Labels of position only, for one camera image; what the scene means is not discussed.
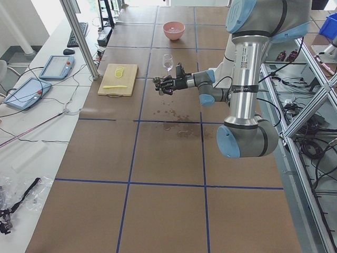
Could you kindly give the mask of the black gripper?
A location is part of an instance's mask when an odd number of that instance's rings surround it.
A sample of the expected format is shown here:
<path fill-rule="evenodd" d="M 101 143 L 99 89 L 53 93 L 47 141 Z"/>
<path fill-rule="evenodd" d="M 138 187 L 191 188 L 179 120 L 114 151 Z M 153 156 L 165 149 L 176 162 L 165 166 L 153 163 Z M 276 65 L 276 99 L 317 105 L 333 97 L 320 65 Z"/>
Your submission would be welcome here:
<path fill-rule="evenodd" d="M 187 89 L 187 82 L 184 79 L 174 79 L 171 75 L 164 77 L 154 77 L 152 79 L 155 84 L 164 84 L 164 86 L 155 86 L 155 90 L 161 90 L 164 94 L 173 95 L 173 91 Z"/>

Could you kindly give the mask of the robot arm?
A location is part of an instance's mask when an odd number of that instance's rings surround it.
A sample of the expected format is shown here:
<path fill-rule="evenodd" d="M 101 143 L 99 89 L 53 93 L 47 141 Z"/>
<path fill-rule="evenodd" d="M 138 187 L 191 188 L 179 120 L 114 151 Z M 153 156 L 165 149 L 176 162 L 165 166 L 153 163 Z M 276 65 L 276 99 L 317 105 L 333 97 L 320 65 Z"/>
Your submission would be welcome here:
<path fill-rule="evenodd" d="M 155 77 L 155 89 L 172 95 L 195 87 L 203 106 L 226 102 L 230 112 L 217 130 L 220 152 L 228 158 L 262 157 L 272 153 L 278 134 L 255 110 L 260 67 L 273 43 L 292 41 L 309 30 L 311 1 L 232 1 L 226 18 L 228 48 L 234 52 L 215 69 L 176 77 Z"/>

